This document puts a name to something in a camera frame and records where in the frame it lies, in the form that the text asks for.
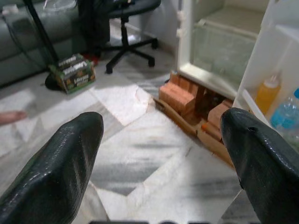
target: chair wheel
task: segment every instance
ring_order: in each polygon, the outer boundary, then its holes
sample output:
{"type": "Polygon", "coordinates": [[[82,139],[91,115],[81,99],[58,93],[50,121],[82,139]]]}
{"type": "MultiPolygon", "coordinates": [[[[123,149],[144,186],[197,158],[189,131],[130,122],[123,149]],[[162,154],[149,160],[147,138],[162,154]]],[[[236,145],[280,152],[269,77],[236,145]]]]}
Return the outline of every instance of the chair wheel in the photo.
{"type": "Polygon", "coordinates": [[[106,67],[106,73],[107,74],[112,74],[113,73],[113,69],[109,68],[109,67],[106,67]]]}
{"type": "Polygon", "coordinates": [[[153,49],[158,48],[158,40],[157,39],[153,40],[153,42],[151,43],[151,48],[153,48],[153,49]]]}
{"type": "Polygon", "coordinates": [[[155,66],[155,60],[154,59],[150,59],[149,60],[149,67],[154,67],[155,66]]]}

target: plastic bottle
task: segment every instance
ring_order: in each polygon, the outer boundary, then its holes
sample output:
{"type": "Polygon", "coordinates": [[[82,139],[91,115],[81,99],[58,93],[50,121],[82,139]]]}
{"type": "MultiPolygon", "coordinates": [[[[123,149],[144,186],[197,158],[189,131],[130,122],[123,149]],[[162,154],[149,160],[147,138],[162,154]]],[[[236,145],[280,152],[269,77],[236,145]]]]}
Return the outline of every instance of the plastic bottle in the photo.
{"type": "Polygon", "coordinates": [[[280,90],[279,76],[280,72],[273,73],[270,78],[264,80],[258,89],[256,105],[260,108],[263,114],[267,113],[280,90]]]}
{"type": "Polygon", "coordinates": [[[276,109],[271,124],[282,132],[299,128],[299,88],[276,109]]]}

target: black pole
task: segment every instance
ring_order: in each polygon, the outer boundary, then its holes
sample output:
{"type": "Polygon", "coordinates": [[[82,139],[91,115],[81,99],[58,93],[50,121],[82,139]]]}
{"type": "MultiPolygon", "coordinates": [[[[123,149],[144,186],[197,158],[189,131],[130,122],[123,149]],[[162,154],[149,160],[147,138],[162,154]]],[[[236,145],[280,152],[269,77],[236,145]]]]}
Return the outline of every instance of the black pole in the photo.
{"type": "Polygon", "coordinates": [[[31,14],[32,19],[33,19],[34,23],[36,24],[36,28],[40,35],[40,38],[42,39],[42,42],[44,43],[47,50],[49,51],[53,62],[54,63],[58,62],[59,58],[57,56],[57,53],[51,43],[51,40],[50,40],[45,28],[43,27],[43,24],[42,24],[40,18],[38,17],[36,9],[33,6],[32,0],[23,0],[23,2],[25,3],[28,11],[31,14]]]}

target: red object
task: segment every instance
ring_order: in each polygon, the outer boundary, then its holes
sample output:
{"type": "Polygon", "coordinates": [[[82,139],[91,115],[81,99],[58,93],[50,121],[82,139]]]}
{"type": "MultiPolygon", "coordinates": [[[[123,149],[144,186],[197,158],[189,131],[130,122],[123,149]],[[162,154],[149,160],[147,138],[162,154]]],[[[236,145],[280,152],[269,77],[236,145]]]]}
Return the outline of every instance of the red object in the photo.
{"type": "Polygon", "coordinates": [[[86,60],[93,62],[93,65],[94,65],[94,66],[98,65],[99,60],[100,60],[100,58],[98,58],[98,57],[95,56],[95,55],[82,54],[82,56],[83,56],[86,60]]]}

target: bottle cap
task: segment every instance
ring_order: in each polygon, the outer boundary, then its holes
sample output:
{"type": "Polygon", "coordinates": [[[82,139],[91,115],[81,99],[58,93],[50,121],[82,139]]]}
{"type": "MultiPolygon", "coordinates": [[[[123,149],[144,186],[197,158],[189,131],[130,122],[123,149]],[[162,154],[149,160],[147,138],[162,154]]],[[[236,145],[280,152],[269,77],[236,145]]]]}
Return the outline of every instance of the bottle cap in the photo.
{"type": "Polygon", "coordinates": [[[268,88],[275,89],[280,85],[279,76],[280,76],[280,71],[274,72],[271,77],[267,78],[264,81],[263,84],[268,88]]]}
{"type": "Polygon", "coordinates": [[[294,96],[299,99],[299,88],[294,92],[294,96]]]}

